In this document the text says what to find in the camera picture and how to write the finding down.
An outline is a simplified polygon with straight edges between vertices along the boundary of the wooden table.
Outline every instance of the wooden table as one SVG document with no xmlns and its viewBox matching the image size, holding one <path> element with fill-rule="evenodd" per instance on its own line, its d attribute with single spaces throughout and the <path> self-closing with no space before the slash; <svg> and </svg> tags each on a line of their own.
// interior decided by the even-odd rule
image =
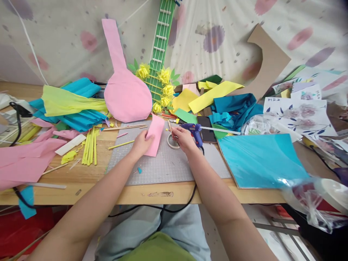
<svg viewBox="0 0 348 261">
<path fill-rule="evenodd" d="M 26 101 L 38 99 L 42 95 L 42 86 L 28 84 L 0 82 L 0 91 Z M 91 187 L 99 181 L 105 173 L 112 151 L 107 148 L 115 144 L 118 131 L 101 132 L 97 137 L 98 165 L 86 166 L 78 163 L 69 170 L 69 165 L 53 171 L 40 179 L 42 183 L 67 185 L 65 190 L 35 187 L 35 205 L 73 205 Z M 82 153 L 75 157 L 82 158 Z M 61 156 L 56 156 L 50 166 L 59 166 Z M 248 190 L 238 189 L 233 178 L 223 180 L 241 203 L 284 203 L 278 190 Z M 185 204 L 192 195 L 194 182 L 162 183 L 152 185 L 126 186 L 117 204 Z M 201 203 L 198 190 L 192 203 Z M 16 205 L 18 198 L 12 190 L 0 192 L 0 205 Z"/>
</svg>

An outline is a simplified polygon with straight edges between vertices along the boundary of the pink paper guitar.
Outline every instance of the pink paper guitar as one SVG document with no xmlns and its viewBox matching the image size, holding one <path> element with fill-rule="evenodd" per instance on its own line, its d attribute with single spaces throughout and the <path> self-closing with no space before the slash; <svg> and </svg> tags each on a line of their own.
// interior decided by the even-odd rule
<svg viewBox="0 0 348 261">
<path fill-rule="evenodd" d="M 115 119 L 124 123 L 144 120 L 152 110 L 151 92 L 127 69 L 116 21 L 101 21 L 114 70 L 104 92 L 106 106 Z"/>
</svg>

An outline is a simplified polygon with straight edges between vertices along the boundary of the jeans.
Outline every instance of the jeans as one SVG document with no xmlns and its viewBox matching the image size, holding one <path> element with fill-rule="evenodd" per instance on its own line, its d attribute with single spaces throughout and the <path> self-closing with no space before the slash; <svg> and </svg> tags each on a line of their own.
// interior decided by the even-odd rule
<svg viewBox="0 0 348 261">
<path fill-rule="evenodd" d="M 118 212 L 131 207 L 133 206 L 122 206 Z M 183 205 L 166 205 L 169 210 L 182 207 Z M 141 206 L 114 219 L 112 229 L 98 245 L 95 254 L 97 261 L 117 260 L 157 231 L 169 235 L 196 260 L 211 260 L 198 205 L 188 205 L 178 213 L 164 211 L 162 216 L 161 210 Z"/>
</svg>

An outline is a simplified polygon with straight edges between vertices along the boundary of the green shirt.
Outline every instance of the green shirt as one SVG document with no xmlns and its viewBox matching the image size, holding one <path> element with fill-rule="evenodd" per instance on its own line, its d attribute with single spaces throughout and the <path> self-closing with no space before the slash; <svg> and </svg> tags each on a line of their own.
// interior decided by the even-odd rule
<svg viewBox="0 0 348 261">
<path fill-rule="evenodd" d="M 180 261 L 194 261 L 193 256 L 181 248 L 174 240 L 162 233 L 156 232 L 148 240 L 143 242 L 140 246 L 132 252 L 120 258 L 121 261 L 156 261 L 156 260 L 180 260 Z"/>
</svg>

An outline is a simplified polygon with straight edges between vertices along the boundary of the yellow paper flower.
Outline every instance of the yellow paper flower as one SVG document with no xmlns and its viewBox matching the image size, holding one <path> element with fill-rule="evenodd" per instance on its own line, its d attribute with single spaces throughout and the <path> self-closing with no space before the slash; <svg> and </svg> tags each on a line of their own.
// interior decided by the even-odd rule
<svg viewBox="0 0 348 261">
<path fill-rule="evenodd" d="M 170 103 L 171 99 L 168 96 L 161 98 L 161 106 L 166 107 Z"/>
<path fill-rule="evenodd" d="M 141 63 L 140 68 L 136 71 L 135 75 L 140 79 L 144 80 L 150 78 L 150 65 Z"/>
<path fill-rule="evenodd" d="M 172 96 L 173 94 L 174 94 L 174 86 L 173 85 L 166 85 L 166 87 L 163 88 L 163 95 Z"/>
<path fill-rule="evenodd" d="M 168 67 L 167 69 L 163 68 L 161 72 L 157 72 L 159 81 L 162 85 L 169 84 L 171 69 Z"/>
<path fill-rule="evenodd" d="M 152 111 L 154 113 L 160 113 L 162 111 L 161 105 L 159 105 L 158 103 L 154 103 L 152 106 Z"/>
</svg>

